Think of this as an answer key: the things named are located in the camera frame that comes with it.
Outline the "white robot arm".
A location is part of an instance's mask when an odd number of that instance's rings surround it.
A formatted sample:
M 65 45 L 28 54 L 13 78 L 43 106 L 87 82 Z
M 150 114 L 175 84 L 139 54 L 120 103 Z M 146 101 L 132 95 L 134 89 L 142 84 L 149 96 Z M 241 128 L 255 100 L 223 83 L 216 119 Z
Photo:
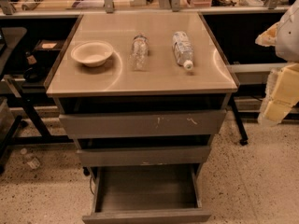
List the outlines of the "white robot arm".
M 263 126 L 279 124 L 299 102 L 299 0 L 280 21 L 258 35 L 257 45 L 273 46 L 276 55 L 288 64 L 270 71 L 258 122 Z

